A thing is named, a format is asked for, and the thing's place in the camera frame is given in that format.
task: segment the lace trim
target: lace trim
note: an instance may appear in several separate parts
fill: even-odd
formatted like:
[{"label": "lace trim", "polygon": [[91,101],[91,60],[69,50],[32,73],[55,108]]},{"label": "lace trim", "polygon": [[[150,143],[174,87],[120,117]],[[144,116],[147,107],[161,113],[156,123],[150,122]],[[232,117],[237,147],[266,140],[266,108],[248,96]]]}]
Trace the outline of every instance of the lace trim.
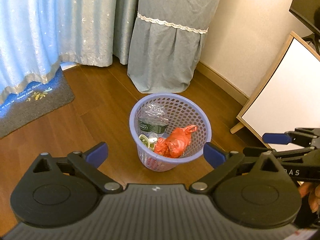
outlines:
[{"label": "lace trim", "polygon": [[140,18],[141,20],[144,20],[146,22],[158,23],[159,25],[165,25],[165,26],[168,26],[168,27],[173,27],[175,29],[186,30],[188,32],[194,32],[194,33],[200,33],[200,34],[205,34],[205,33],[208,32],[208,29],[206,29],[206,30],[197,30],[195,28],[190,28],[188,26],[182,26],[180,24],[169,23],[167,21],[161,21],[159,19],[148,18],[148,17],[145,17],[145,16],[141,15],[139,12],[138,12],[138,18]]}]

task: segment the wooden leg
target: wooden leg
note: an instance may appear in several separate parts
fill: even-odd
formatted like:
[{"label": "wooden leg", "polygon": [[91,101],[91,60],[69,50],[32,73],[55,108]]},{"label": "wooden leg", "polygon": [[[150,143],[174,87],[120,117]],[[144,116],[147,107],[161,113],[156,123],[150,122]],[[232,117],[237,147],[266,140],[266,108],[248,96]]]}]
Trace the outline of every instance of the wooden leg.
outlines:
[{"label": "wooden leg", "polygon": [[241,128],[243,128],[243,127],[244,127],[243,123],[239,122],[239,123],[237,123],[234,127],[232,127],[232,128],[230,129],[230,132],[231,132],[232,134],[234,134],[234,133],[238,132],[238,131],[239,131]]}]

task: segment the blue gripper pad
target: blue gripper pad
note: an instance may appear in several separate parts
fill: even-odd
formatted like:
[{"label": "blue gripper pad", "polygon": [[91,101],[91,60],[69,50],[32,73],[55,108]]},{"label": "blue gripper pad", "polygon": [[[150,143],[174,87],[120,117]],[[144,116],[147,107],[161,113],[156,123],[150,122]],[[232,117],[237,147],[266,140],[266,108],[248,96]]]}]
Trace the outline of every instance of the blue gripper pad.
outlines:
[{"label": "blue gripper pad", "polygon": [[288,144],[292,141],[290,135],[286,133],[265,133],[262,139],[265,143],[273,144]]},{"label": "blue gripper pad", "polygon": [[225,151],[210,142],[207,142],[203,147],[204,159],[214,169],[226,161],[226,155],[227,153]]},{"label": "blue gripper pad", "polygon": [[85,161],[95,168],[98,168],[108,157],[108,145],[105,142],[100,142],[83,153]]}]

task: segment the plastic bottle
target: plastic bottle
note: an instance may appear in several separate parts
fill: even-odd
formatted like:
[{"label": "plastic bottle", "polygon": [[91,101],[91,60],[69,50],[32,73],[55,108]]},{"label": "plastic bottle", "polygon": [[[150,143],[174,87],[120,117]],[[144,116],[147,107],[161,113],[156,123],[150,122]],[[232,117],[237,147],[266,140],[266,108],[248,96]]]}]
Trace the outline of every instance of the plastic bottle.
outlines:
[{"label": "plastic bottle", "polygon": [[169,124],[168,114],[164,106],[149,103],[144,106],[139,116],[139,126],[143,134],[157,134],[161,137]]}]

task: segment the human hand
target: human hand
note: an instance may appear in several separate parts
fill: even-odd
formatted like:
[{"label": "human hand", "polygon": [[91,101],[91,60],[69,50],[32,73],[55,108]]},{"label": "human hand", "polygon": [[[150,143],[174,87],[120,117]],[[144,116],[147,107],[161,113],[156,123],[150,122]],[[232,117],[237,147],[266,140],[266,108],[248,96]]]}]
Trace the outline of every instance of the human hand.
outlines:
[{"label": "human hand", "polygon": [[305,182],[298,188],[298,190],[301,195],[301,198],[310,193],[308,199],[309,206],[312,213],[316,212],[320,204],[320,184]]}]

